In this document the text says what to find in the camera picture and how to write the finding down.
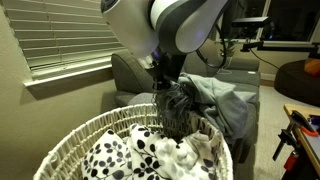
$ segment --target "gray couch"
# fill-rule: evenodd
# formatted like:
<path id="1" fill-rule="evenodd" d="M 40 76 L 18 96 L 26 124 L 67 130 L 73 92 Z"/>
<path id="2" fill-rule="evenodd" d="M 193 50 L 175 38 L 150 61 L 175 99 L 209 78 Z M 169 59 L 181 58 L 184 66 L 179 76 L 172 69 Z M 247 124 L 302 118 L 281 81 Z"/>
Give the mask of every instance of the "gray couch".
<path id="1" fill-rule="evenodd" d="M 212 51 L 215 43 L 207 40 L 201 47 L 201 51 L 209 62 L 217 59 L 216 53 Z M 119 107 L 132 104 L 134 97 L 141 93 L 152 93 L 153 80 L 151 76 L 139 65 L 126 50 L 114 53 L 112 55 L 112 69 L 117 88 L 115 93 L 115 102 Z M 244 163 L 250 147 L 255 144 L 257 137 L 257 123 L 259 113 L 259 85 L 260 73 L 258 72 L 258 60 L 246 60 L 233 58 L 231 63 L 227 61 L 226 71 L 217 73 L 217 68 L 206 66 L 196 55 L 191 53 L 187 56 L 183 70 L 186 73 L 197 74 L 204 77 L 215 77 L 220 81 L 236 85 L 236 91 L 257 93 L 256 99 L 248 104 L 249 116 L 245 127 L 245 135 L 242 139 L 230 147 L 234 164 Z"/>

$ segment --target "laundry basket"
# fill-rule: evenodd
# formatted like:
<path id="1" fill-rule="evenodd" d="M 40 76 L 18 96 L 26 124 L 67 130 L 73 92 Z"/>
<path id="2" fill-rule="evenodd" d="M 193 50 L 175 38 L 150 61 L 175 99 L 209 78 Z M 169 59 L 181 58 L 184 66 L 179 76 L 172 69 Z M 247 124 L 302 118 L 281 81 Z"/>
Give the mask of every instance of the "laundry basket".
<path id="1" fill-rule="evenodd" d="M 67 135 L 48 153 L 40 165 L 35 180 L 80 180 L 82 178 L 81 162 L 86 152 L 108 130 L 112 129 L 121 138 L 129 135 L 129 127 L 139 123 L 152 130 L 165 132 L 168 137 L 183 137 L 201 130 L 216 138 L 214 148 L 216 158 L 216 179 L 233 179 L 232 159 L 222 134 L 209 121 L 196 113 L 190 112 L 186 122 L 160 122 L 157 111 L 152 104 L 141 104 L 117 108 L 99 115 Z"/>

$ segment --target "wooden table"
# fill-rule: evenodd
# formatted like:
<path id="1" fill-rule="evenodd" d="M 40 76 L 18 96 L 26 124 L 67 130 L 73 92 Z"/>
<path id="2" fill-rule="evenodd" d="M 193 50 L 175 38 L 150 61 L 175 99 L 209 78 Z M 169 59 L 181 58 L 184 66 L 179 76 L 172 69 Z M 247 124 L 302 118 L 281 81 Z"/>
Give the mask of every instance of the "wooden table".
<path id="1" fill-rule="evenodd" d="M 288 116 L 292 114 L 292 110 L 299 111 L 305 118 L 308 118 L 309 114 L 320 115 L 320 108 L 310 108 L 293 104 L 285 104 L 284 110 Z M 302 145 L 318 176 L 320 176 L 320 139 L 306 135 L 299 128 L 294 128 L 293 131 L 296 140 Z"/>

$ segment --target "gray towel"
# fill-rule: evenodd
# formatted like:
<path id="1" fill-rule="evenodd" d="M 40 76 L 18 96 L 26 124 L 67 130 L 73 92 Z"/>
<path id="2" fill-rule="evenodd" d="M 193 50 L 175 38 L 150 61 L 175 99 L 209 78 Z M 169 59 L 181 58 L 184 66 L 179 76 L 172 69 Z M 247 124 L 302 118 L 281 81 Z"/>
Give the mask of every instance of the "gray towel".
<path id="1" fill-rule="evenodd" d="M 195 89 L 199 110 L 223 133 L 227 143 L 243 137 L 248 118 L 246 101 L 254 98 L 255 93 L 236 93 L 233 84 L 186 73 L 180 75 L 178 83 Z"/>

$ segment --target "black and white polka dot cloth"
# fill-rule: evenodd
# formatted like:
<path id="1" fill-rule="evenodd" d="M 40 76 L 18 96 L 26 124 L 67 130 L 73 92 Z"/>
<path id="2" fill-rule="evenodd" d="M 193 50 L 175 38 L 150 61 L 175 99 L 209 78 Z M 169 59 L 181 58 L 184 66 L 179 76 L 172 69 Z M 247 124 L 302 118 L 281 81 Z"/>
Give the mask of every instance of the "black and white polka dot cloth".
<path id="1" fill-rule="evenodd" d="M 200 132 L 177 143 L 139 124 L 130 126 L 125 139 L 108 130 L 84 157 L 83 179 L 214 179 L 210 143 Z"/>

